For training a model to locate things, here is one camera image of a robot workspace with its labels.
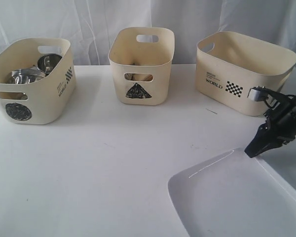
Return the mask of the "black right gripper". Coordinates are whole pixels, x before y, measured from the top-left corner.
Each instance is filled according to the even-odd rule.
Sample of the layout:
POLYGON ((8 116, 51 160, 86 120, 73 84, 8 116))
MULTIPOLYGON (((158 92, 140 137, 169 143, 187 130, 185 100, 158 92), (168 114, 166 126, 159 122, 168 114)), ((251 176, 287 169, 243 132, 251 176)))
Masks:
POLYGON ((279 148, 296 137, 296 95, 284 95, 263 89, 277 102, 277 107, 266 112, 266 123, 259 126, 245 153, 254 158, 268 150, 279 148))

